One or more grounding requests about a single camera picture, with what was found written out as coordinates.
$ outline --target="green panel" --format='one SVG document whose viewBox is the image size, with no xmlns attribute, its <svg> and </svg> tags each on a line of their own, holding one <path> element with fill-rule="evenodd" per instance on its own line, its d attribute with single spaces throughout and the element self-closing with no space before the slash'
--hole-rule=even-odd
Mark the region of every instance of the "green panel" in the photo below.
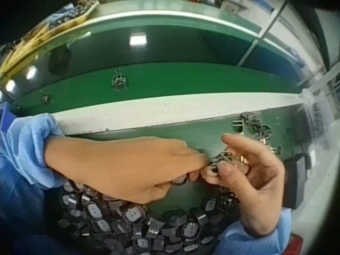
<svg viewBox="0 0 340 255">
<path fill-rule="evenodd" d="M 270 141 L 271 145 L 273 147 L 283 146 L 282 159 L 290 157 L 293 147 L 296 147 L 294 144 L 291 144 L 285 131 L 287 128 L 293 128 L 293 114 L 299 107 L 283 107 L 265 110 L 260 113 L 262 122 L 270 125 L 272 128 L 273 137 Z M 95 140 L 115 140 L 142 136 L 176 138 L 185 140 L 189 147 L 204 151 L 210 157 L 214 157 L 225 148 L 225 145 L 220 140 L 220 135 L 224 132 L 234 133 L 231 122 L 236 119 L 238 119 L 238 116 L 227 116 L 203 121 L 143 127 L 133 130 L 87 134 L 82 135 L 82 137 Z M 245 133 L 248 136 L 252 136 L 249 130 L 246 130 Z M 211 192 L 211 187 L 203 182 L 173 186 L 164 199 L 153 202 L 150 204 L 150 207 L 157 213 L 178 208 L 190 209 L 200 206 L 202 198 L 208 196 Z"/>
<path fill-rule="evenodd" d="M 54 113 L 115 101 L 214 92 L 298 93 L 293 82 L 240 67 L 206 63 L 150 63 L 121 67 L 127 90 L 111 87 L 114 69 L 72 77 L 34 91 L 18 100 L 23 115 Z M 52 101 L 42 105 L 43 94 Z"/>
</svg>

